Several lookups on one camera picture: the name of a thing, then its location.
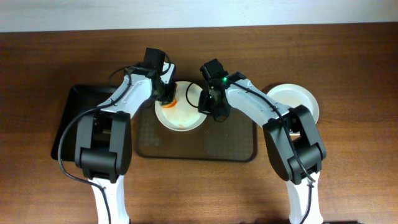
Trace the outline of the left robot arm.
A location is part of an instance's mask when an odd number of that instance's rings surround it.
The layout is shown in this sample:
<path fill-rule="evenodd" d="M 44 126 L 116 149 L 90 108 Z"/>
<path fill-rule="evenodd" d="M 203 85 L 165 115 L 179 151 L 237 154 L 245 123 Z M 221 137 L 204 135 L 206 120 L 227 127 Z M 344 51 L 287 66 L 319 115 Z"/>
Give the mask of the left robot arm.
<path fill-rule="evenodd" d="M 131 120 L 148 100 L 171 103 L 175 65 L 126 67 L 121 84 L 104 102 L 73 120 L 77 125 L 75 165 L 95 195 L 99 223 L 130 223 L 124 176 L 132 156 Z"/>

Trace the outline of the orange green sponge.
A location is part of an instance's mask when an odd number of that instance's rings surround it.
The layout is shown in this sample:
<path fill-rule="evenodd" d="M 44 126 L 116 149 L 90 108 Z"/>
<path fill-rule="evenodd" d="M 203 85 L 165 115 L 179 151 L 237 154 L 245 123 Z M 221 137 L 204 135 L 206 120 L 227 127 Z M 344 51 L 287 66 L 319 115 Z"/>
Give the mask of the orange green sponge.
<path fill-rule="evenodd" d="M 171 108 L 173 106 L 175 106 L 177 104 L 177 100 L 174 98 L 171 102 L 166 103 L 166 102 L 162 102 L 161 107 L 163 108 Z"/>

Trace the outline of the white plate with stain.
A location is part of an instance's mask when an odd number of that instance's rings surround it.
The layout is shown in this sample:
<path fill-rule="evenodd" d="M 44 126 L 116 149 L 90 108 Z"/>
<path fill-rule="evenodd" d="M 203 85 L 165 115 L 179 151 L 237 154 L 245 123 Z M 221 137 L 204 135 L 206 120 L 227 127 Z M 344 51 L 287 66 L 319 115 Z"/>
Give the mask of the white plate with stain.
<path fill-rule="evenodd" d="M 316 98 L 304 87 L 296 84 L 281 84 L 271 88 L 267 95 L 272 99 L 293 108 L 304 105 L 306 106 L 315 121 L 318 122 L 320 109 Z"/>

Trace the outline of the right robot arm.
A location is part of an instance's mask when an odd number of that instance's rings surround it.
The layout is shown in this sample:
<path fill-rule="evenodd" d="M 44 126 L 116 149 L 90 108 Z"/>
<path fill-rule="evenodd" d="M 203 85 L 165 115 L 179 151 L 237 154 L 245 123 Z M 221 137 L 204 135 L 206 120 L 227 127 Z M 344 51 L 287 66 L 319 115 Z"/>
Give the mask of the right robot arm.
<path fill-rule="evenodd" d="M 235 108 L 258 124 L 271 166 L 287 186 L 289 221 L 323 223 L 318 180 L 326 150 L 310 110 L 273 100 L 240 72 L 202 74 L 206 86 L 200 93 L 199 112 L 222 122 Z"/>

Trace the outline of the cream plate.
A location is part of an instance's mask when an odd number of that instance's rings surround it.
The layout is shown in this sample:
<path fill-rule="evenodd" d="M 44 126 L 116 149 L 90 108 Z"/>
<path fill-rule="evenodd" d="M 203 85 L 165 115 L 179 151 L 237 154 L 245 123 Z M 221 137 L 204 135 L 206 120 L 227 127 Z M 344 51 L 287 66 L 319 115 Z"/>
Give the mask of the cream plate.
<path fill-rule="evenodd" d="M 201 125 L 206 115 L 200 113 L 198 105 L 202 87 L 188 81 L 176 82 L 175 100 L 170 105 L 155 102 L 157 119 L 172 131 L 191 131 Z"/>

